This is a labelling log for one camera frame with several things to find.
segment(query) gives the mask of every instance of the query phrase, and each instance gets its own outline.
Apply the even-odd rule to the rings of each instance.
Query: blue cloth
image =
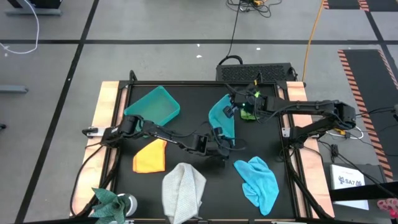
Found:
[[[223,133],[221,135],[227,138],[235,138],[235,123],[234,116],[228,118],[224,114],[224,108],[226,106],[231,106],[231,100],[229,95],[225,95],[220,99],[209,111],[209,122],[212,128],[222,128]]]
[[[243,183],[243,193],[254,206],[260,207],[262,215],[268,215],[279,194],[278,183],[274,173],[259,157],[253,157],[249,162],[236,161],[235,169],[246,183]]]

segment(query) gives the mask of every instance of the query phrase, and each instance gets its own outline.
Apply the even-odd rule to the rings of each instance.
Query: white towel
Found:
[[[171,224],[181,224],[197,217],[206,179],[190,164],[181,162],[163,178],[164,215]]]

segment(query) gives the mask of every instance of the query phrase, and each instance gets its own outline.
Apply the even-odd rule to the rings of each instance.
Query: orange cloth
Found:
[[[166,144],[166,141],[156,139],[141,149],[132,159],[132,170],[140,174],[164,171]]]

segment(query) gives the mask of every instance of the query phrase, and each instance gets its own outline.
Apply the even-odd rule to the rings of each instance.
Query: green object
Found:
[[[256,94],[254,94],[254,96],[256,98],[258,98],[259,95],[260,95],[260,91],[257,91]],[[243,109],[241,109],[241,118],[244,120],[255,120],[256,119],[256,117],[253,114],[248,113],[248,112],[244,111]]]
[[[127,194],[117,196],[106,189],[93,188],[93,191],[101,202],[99,205],[93,206],[94,213],[90,215],[99,218],[96,224],[109,224],[111,221],[116,221],[118,224],[124,223],[126,213],[131,206],[129,196]]]
[[[141,115],[160,126],[167,124],[179,113],[180,105],[162,86],[156,87],[124,110],[124,115]]]

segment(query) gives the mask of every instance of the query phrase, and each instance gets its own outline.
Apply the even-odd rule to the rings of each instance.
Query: gray floor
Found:
[[[93,0],[64,0],[62,17],[40,17],[41,39],[79,39]],[[0,8],[9,7],[6,1]],[[306,40],[316,17],[318,1],[285,0],[272,7],[272,17],[256,12],[239,15],[237,39]],[[386,40],[398,40],[393,21],[398,12],[374,12]],[[224,1],[99,1],[88,39],[229,39],[235,12]],[[32,17],[6,17],[0,12],[0,39],[33,39]],[[375,40],[360,10],[324,10],[314,39]],[[16,50],[31,45],[11,45]],[[232,54],[245,63],[290,62],[301,74],[305,45],[233,45]],[[72,183],[82,162],[87,139],[81,130],[91,124],[100,84],[125,80],[133,69],[139,80],[214,80],[216,64],[226,44],[85,45],[63,107],[39,183],[25,221],[68,217]],[[313,45],[308,59],[309,100],[337,99],[356,105],[346,80],[339,49],[380,49],[378,45]],[[12,223],[51,122],[55,106],[75,54],[76,45],[39,45],[29,55],[0,52],[0,83],[27,85],[26,95],[0,95],[0,223]],[[389,50],[398,60],[398,46]],[[358,126],[364,129],[363,122]],[[326,141],[336,140],[326,136]],[[330,153],[321,147],[325,161]],[[374,149],[355,140],[339,142],[340,152],[357,164],[378,161]]]

